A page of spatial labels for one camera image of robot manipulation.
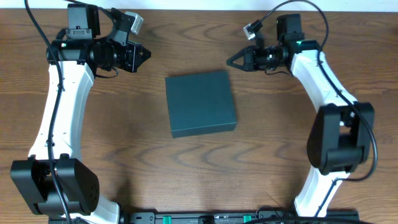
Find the dark green box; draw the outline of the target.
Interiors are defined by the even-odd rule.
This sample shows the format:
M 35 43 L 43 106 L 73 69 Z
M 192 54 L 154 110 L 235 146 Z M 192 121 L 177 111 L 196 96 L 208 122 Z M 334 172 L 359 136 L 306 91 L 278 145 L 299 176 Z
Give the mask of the dark green box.
M 232 131 L 236 110 L 225 70 L 165 78 L 173 138 Z

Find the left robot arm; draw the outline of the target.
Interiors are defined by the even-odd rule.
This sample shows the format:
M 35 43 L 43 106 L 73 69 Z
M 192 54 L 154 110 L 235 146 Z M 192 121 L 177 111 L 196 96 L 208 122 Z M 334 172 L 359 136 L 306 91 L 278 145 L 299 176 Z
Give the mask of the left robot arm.
M 151 56 L 141 44 L 61 40 L 47 51 L 49 92 L 39 133 L 11 179 L 33 214 L 52 223 L 127 223 L 120 206 L 100 194 L 97 175 L 81 158 L 85 105 L 97 69 L 135 72 Z

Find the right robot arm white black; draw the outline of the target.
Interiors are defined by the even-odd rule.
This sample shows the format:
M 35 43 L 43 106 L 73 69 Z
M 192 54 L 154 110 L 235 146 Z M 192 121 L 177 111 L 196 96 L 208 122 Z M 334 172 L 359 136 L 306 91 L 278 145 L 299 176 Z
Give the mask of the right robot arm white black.
M 245 72 L 276 73 L 286 67 L 304 87 L 317 115 L 307 141 L 311 168 L 300 193 L 294 199 L 300 217 L 326 216 L 338 187 L 350 181 L 350 174 L 367 161 L 374 108 L 360 103 L 337 79 L 329 67 L 321 44 L 305 38 L 299 14 L 277 18 L 277 45 L 265 47 L 262 22 L 248 24 L 243 31 L 251 45 L 227 59 L 227 65 Z

